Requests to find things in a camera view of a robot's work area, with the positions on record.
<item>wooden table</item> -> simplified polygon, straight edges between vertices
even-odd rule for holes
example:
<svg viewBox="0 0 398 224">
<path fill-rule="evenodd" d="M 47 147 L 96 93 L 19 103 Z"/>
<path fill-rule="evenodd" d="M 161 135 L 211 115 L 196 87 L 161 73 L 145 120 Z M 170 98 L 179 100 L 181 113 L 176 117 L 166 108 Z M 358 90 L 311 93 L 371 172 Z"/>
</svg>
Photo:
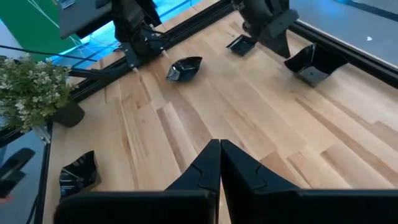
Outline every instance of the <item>wooden table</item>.
<svg viewBox="0 0 398 224">
<path fill-rule="evenodd" d="M 196 5 L 159 29 L 207 7 Z M 226 46 L 242 34 L 232 13 L 80 103 L 76 127 L 53 127 L 44 223 L 59 200 L 63 166 L 94 150 L 97 191 L 163 190 L 210 139 L 229 139 L 303 188 L 398 187 L 398 90 L 348 64 L 311 88 L 284 59 L 258 45 L 245 57 Z M 288 32 L 295 55 L 309 45 Z M 172 62 L 203 57 L 190 83 L 170 83 Z M 102 60 L 105 66 L 117 58 Z M 220 222 L 229 223 L 221 195 Z"/>
</svg>

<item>potted plant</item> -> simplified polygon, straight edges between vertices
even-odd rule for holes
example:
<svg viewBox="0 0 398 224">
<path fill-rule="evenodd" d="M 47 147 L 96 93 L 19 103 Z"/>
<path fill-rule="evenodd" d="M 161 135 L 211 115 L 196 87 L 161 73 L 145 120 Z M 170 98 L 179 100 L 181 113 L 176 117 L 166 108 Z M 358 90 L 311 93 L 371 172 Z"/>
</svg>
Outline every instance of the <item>potted plant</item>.
<svg viewBox="0 0 398 224">
<path fill-rule="evenodd" d="M 50 60 L 35 63 L 29 56 L 0 58 L 0 116 L 3 126 L 26 133 L 52 119 L 73 127 L 85 112 L 70 100 L 75 86 L 67 83 L 70 67 Z"/>
</svg>

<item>black container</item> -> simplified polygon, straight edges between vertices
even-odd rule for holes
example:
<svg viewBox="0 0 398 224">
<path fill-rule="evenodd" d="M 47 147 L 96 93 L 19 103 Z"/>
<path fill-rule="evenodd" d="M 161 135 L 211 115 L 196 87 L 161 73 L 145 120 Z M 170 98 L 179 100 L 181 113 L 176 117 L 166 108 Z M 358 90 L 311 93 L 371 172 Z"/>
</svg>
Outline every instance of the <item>black container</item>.
<svg viewBox="0 0 398 224">
<path fill-rule="evenodd" d="M 316 86 L 347 63 L 347 59 L 343 56 L 319 44 L 309 45 L 285 61 L 286 67 L 310 86 Z"/>
<path fill-rule="evenodd" d="M 82 191 L 89 191 L 101 182 L 94 151 L 80 156 L 62 168 L 60 173 L 60 200 Z"/>
<path fill-rule="evenodd" d="M 65 127 L 76 126 L 85 116 L 85 111 L 75 102 L 71 101 L 63 108 L 59 108 L 52 116 L 52 120 Z"/>
<path fill-rule="evenodd" d="M 195 77 L 200 68 L 202 57 L 187 57 L 172 64 L 166 80 L 173 82 L 189 82 Z"/>
<path fill-rule="evenodd" d="M 228 49 L 231 49 L 237 55 L 244 56 L 246 55 L 251 49 L 254 48 L 257 41 L 248 37 L 246 35 L 240 35 L 236 38 L 232 43 L 226 46 Z"/>
</svg>

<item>black robotic arm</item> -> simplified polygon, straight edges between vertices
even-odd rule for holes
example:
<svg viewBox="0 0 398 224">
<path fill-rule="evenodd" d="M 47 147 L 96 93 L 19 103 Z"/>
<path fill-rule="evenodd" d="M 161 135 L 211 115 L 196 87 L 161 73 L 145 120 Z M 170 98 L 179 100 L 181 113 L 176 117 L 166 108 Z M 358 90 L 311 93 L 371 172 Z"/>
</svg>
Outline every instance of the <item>black robotic arm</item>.
<svg viewBox="0 0 398 224">
<path fill-rule="evenodd" d="M 286 30 L 299 18 L 289 0 L 232 0 L 244 19 L 243 29 L 253 39 L 282 57 L 289 58 Z"/>
</svg>

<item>black plant pot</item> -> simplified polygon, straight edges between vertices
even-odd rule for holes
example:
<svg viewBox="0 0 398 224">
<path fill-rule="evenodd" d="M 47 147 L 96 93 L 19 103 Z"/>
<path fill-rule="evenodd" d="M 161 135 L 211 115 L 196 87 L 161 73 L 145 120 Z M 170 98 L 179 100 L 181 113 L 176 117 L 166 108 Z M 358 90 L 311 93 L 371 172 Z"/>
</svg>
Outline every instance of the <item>black plant pot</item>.
<svg viewBox="0 0 398 224">
<path fill-rule="evenodd" d="M 52 120 L 65 127 L 76 126 L 85 116 L 85 111 L 75 102 L 71 101 L 52 116 Z"/>
</svg>

